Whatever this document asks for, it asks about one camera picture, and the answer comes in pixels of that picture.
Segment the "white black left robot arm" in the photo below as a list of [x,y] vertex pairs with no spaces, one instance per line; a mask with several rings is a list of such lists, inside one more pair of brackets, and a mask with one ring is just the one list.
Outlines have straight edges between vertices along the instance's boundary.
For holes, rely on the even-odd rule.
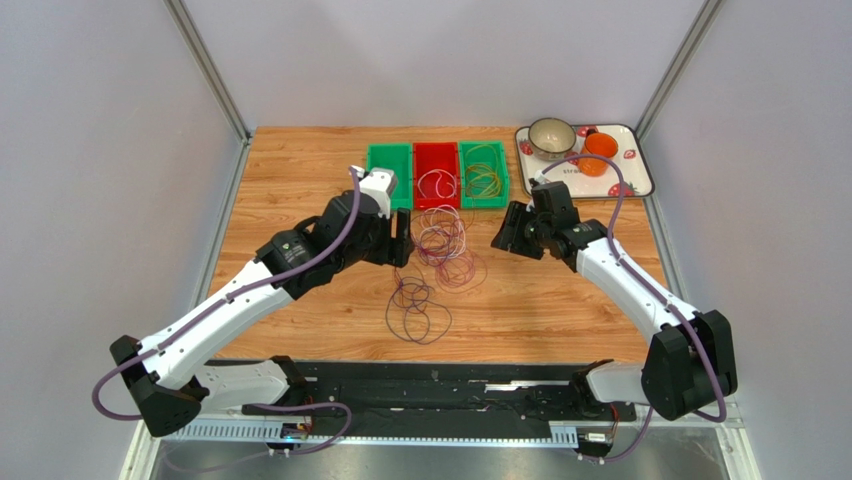
[[274,234],[228,286],[171,326],[144,339],[116,339],[109,351],[139,410],[136,419],[153,437],[165,437],[215,401],[232,399],[231,381],[201,379],[207,361],[257,321],[358,262],[405,266],[414,250],[411,217],[406,208],[384,214],[372,195],[348,190],[321,215]]

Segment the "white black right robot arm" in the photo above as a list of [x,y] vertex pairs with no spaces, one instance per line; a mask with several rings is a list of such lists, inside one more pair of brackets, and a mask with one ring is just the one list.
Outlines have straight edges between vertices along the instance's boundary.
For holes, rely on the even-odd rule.
[[587,402],[647,405],[667,420],[688,414],[726,417],[725,399],[739,382],[732,328],[719,311],[701,312],[668,291],[627,254],[611,228],[581,220],[561,181],[533,187],[532,201],[512,201],[492,247],[540,260],[550,254],[602,292],[648,344],[641,363],[602,360],[575,374]]

